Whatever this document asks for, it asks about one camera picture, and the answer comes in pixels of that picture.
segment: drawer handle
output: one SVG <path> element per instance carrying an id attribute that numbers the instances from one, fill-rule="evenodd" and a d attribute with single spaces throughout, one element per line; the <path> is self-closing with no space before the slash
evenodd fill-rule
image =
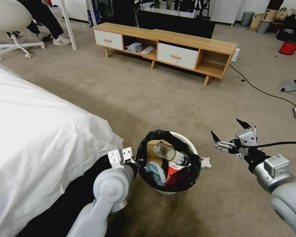
<path id="1" fill-rule="evenodd" d="M 181 59 L 181 56 L 175 55 L 175 54 L 171 54 L 171 57 L 176 58 L 176 59 Z"/>

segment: red snack bag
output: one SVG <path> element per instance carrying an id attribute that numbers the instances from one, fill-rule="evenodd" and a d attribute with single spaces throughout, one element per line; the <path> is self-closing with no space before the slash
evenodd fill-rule
<path id="1" fill-rule="evenodd" d="M 181 180 L 185 178 L 185 171 L 182 171 L 182 169 L 186 168 L 188 166 L 180 166 L 177 165 L 174 162 L 169 161 L 169 167 L 168 167 L 168 177 L 167 181 L 165 182 L 165 186 L 177 184 Z"/>

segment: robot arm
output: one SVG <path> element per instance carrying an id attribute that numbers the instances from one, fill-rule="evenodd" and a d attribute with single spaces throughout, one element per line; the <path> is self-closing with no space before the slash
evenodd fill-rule
<path id="1" fill-rule="evenodd" d="M 134 179 L 136 166 L 132 148 L 125 148 L 121 158 L 118 149 L 108 153 L 111 169 L 101 172 L 94 181 L 95 200 L 78 215 L 67 237 L 104 237 L 109 213 L 127 205 L 129 186 Z"/>
<path id="2" fill-rule="evenodd" d="M 230 142 L 220 141 L 213 133 L 215 148 L 236 154 L 249 164 L 249 170 L 257 177 L 260 186 L 272 195 L 271 206 L 276 214 L 296 234 L 296 183 L 289 172 L 290 161 L 281 154 L 267 156 L 257 149 L 257 127 L 237 119 L 244 130 L 236 133 Z"/>

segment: plastic bottle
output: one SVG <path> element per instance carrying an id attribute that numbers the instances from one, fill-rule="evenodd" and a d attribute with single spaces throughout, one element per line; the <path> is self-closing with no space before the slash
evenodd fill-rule
<path id="1" fill-rule="evenodd" d="M 153 153 L 163 159 L 174 162 L 177 165 L 187 166 L 189 164 L 188 159 L 181 152 L 178 152 L 161 142 L 154 145 Z"/>

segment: bottle label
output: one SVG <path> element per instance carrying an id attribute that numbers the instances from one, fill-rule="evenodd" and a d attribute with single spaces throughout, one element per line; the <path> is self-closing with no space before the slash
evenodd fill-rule
<path id="1" fill-rule="evenodd" d="M 186 158 L 181 152 L 175 151 L 175 156 L 171 161 L 176 163 L 177 165 L 181 165 L 186 163 Z"/>

